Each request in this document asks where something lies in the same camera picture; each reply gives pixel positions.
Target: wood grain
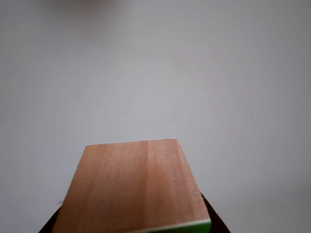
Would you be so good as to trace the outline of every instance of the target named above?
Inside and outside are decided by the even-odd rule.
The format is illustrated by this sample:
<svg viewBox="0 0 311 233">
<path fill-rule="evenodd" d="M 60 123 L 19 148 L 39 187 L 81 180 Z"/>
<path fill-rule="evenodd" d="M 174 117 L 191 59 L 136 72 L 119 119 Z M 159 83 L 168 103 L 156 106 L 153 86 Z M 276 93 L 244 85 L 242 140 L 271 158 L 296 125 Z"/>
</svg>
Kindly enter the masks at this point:
<svg viewBox="0 0 311 233">
<path fill-rule="evenodd" d="M 177 139 L 91 145 L 53 233 L 119 233 L 208 218 Z"/>
</svg>

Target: wooden block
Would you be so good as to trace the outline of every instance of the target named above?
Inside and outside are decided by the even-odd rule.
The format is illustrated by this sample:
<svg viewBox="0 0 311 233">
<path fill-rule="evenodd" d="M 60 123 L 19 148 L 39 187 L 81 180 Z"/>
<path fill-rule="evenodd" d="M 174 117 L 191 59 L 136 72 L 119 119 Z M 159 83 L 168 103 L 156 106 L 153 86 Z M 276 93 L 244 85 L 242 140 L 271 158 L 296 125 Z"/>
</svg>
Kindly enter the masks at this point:
<svg viewBox="0 0 311 233">
<path fill-rule="evenodd" d="M 177 139 L 87 146 L 53 233 L 208 232 Z"/>
</svg>

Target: green edge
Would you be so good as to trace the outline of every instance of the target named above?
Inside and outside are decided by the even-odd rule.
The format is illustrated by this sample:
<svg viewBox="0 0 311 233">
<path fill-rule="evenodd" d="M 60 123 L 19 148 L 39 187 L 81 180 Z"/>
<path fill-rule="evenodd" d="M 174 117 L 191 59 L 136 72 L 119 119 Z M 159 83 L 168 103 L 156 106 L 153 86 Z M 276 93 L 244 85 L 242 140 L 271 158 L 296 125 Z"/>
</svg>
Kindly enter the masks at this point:
<svg viewBox="0 0 311 233">
<path fill-rule="evenodd" d="M 199 223 L 194 225 L 182 226 L 177 228 L 153 230 L 148 233 L 209 233 L 211 222 Z"/>
</svg>

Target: white wall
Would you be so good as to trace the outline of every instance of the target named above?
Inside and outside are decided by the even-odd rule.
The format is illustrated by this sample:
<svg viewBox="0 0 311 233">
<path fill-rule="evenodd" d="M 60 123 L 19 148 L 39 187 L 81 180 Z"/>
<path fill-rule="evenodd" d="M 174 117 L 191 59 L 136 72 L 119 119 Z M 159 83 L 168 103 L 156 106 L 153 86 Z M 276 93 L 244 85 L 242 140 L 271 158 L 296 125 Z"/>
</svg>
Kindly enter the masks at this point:
<svg viewBox="0 0 311 233">
<path fill-rule="evenodd" d="M 88 144 L 177 137 L 237 233 L 310 232 L 311 2 L 0 3 L 0 232 L 38 232 Z"/>
</svg>

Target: light wood surface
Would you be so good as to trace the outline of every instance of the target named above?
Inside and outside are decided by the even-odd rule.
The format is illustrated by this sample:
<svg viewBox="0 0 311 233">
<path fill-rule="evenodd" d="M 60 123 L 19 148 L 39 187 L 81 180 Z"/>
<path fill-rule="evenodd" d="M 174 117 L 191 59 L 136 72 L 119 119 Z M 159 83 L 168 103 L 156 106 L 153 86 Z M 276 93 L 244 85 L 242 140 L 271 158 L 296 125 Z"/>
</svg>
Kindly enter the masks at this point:
<svg viewBox="0 0 311 233">
<path fill-rule="evenodd" d="M 87 146 L 53 233 L 119 233 L 209 219 L 177 139 Z"/>
</svg>

